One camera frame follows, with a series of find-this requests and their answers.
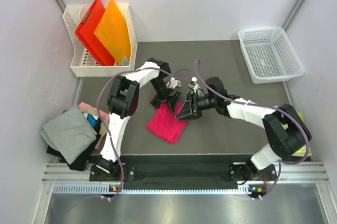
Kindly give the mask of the pink red t shirt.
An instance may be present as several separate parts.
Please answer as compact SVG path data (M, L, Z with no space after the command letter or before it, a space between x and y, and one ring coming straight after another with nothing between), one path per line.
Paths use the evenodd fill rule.
M176 143L188 123L187 120L176 119L176 115L182 106L183 104L178 102L172 115L167 103L162 103L147 123L146 129L170 144Z

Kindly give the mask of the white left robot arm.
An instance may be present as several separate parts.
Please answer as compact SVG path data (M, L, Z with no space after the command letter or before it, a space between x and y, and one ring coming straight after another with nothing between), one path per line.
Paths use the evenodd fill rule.
M171 74L169 63L150 58L140 68L117 73L107 82L111 85L107 105L109 124L103 149L94 161L95 171L101 172L108 180L123 179L123 165L120 160L121 143L126 125L136 112L140 89L151 83L156 95L151 105L158 109L162 104L168 106L173 115L181 94L181 80Z

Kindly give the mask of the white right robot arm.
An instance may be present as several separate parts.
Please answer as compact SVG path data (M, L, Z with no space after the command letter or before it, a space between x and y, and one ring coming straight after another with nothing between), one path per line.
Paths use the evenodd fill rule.
M190 83L190 91L176 119L198 119L204 110L214 108L220 115L263 128L268 144L246 161L246 179L259 179L264 175L265 168L277 161L288 162L295 152L310 142L311 133L290 104L280 107L257 106L239 96L228 95L218 77L207 79L205 84L207 94Z

